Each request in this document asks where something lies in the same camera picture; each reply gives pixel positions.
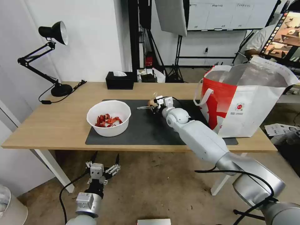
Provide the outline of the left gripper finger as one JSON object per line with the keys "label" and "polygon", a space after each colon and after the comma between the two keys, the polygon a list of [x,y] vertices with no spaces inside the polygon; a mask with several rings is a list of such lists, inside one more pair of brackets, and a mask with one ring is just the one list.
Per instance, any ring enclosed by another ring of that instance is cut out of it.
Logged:
{"label": "left gripper finger", "polygon": [[89,174],[90,173],[90,168],[93,165],[93,163],[95,162],[95,159],[97,157],[98,151],[95,151],[93,153],[93,155],[91,156],[90,160],[86,162],[86,169],[85,169],[85,173]]}
{"label": "left gripper finger", "polygon": [[119,170],[121,169],[119,162],[120,162],[120,159],[119,159],[119,153],[118,153],[116,160],[115,160],[115,164],[112,165],[111,167],[105,169],[105,171],[104,171],[104,177],[106,180],[111,179],[113,176],[115,176],[119,172]]}

